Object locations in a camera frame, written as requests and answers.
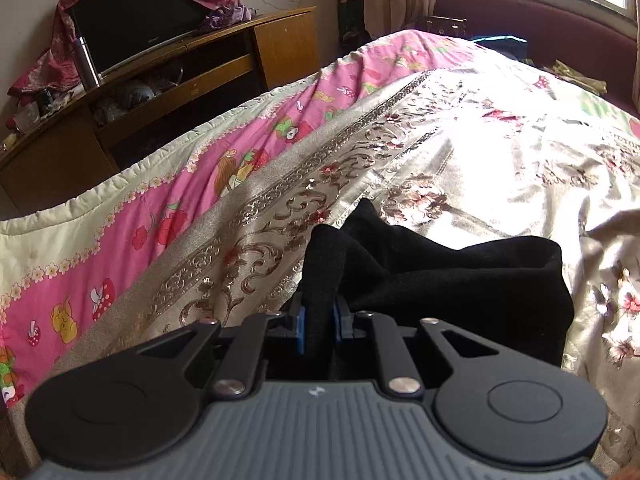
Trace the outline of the black pants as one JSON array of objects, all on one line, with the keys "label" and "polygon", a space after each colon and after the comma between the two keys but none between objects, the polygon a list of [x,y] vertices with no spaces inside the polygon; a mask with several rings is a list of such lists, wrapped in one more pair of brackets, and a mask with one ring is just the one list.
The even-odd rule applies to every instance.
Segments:
[{"label": "black pants", "polygon": [[322,370],[332,366],[336,298],[401,326],[438,318],[554,366],[574,318],[553,240],[520,236],[451,249],[390,226],[370,200],[340,228],[312,229],[298,289],[305,353]]}]

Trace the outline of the pink cartoon quilt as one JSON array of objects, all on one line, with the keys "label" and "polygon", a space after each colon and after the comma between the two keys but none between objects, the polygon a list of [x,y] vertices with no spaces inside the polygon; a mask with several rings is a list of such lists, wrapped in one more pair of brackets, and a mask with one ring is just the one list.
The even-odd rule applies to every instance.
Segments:
[{"label": "pink cartoon quilt", "polygon": [[[178,237],[249,176],[357,104],[410,76],[523,66],[462,39],[404,30],[318,74],[264,93],[179,136],[68,202],[1,226],[1,397],[11,412]],[[639,122],[621,114],[639,142]]]}]

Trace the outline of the floral satin bedspread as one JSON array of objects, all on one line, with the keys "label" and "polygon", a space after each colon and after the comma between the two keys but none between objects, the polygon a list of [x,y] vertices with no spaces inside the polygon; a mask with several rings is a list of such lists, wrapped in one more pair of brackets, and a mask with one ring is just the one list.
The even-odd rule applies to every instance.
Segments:
[{"label": "floral satin bedspread", "polygon": [[592,96],[529,68],[410,76],[311,133],[178,237],[56,366],[213,315],[236,325],[292,296],[319,224],[370,200],[386,226],[452,249],[536,235],[562,250],[563,367],[608,404],[594,460],[639,461],[639,142]]}]

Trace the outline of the wooden TV cabinet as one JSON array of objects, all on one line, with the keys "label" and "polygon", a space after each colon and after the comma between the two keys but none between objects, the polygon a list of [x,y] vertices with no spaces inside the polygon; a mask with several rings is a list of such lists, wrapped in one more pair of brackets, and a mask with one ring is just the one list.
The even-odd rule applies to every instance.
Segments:
[{"label": "wooden TV cabinet", "polygon": [[171,41],[110,70],[1,148],[1,215],[63,203],[181,133],[320,65],[314,9]]}]

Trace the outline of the steel thermos bottle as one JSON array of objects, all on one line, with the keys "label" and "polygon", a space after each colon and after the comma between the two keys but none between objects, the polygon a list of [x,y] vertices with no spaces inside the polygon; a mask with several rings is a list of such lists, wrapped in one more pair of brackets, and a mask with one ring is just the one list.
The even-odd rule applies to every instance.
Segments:
[{"label": "steel thermos bottle", "polygon": [[94,66],[85,38],[77,37],[70,52],[72,52],[72,59],[84,89],[90,91],[98,88],[101,84],[100,75]]}]

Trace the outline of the blue cloth on bench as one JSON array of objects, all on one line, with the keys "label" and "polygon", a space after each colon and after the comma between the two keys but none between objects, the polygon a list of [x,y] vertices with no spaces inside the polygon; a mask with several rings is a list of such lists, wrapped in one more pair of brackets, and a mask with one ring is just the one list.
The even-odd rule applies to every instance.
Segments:
[{"label": "blue cloth on bench", "polygon": [[524,62],[528,58],[528,42],[513,35],[476,36],[471,39],[477,46],[494,50],[511,60]]}]

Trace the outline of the yellow-green cloth on bench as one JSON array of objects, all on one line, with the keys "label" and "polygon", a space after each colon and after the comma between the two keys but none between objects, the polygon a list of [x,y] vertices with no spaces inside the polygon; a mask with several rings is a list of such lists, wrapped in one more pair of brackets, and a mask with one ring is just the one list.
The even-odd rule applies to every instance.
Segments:
[{"label": "yellow-green cloth on bench", "polygon": [[596,96],[605,96],[608,93],[608,86],[604,80],[585,76],[560,60],[555,60],[551,66],[544,66],[544,70],[556,78],[564,80],[569,84],[574,84],[582,88],[582,90],[593,93]]}]

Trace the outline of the dark box by curtain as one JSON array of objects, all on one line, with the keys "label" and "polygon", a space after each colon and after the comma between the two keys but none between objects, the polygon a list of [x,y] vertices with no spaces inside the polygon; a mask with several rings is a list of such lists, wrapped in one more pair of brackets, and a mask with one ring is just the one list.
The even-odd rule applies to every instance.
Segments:
[{"label": "dark box by curtain", "polygon": [[430,34],[465,39],[466,19],[446,18],[446,16],[426,16],[423,21],[424,30]]}]

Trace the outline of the pink cloth over TV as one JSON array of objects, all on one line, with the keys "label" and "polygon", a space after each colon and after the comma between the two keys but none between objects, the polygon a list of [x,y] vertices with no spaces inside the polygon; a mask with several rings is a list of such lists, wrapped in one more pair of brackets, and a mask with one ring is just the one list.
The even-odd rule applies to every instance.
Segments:
[{"label": "pink cloth over TV", "polygon": [[58,0],[49,47],[8,90],[21,98],[80,83],[72,45],[84,38],[99,73],[188,32],[208,34],[255,17],[241,0]]}]

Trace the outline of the black television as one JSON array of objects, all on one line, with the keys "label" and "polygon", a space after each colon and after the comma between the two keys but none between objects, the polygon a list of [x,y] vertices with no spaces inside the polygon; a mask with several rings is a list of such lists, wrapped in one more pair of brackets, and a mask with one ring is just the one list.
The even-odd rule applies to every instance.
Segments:
[{"label": "black television", "polygon": [[78,0],[70,17],[98,73],[194,32],[207,9],[193,0]]}]

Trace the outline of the maroon upholstered window bench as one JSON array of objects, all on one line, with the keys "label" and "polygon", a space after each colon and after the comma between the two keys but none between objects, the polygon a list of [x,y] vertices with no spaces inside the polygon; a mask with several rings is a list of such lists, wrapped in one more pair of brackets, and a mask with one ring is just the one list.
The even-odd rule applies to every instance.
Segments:
[{"label": "maroon upholstered window bench", "polygon": [[435,14],[464,18],[472,37],[522,38],[537,66],[559,60],[603,80],[605,99],[637,113],[632,100],[636,42],[611,27],[535,0],[436,0]]}]

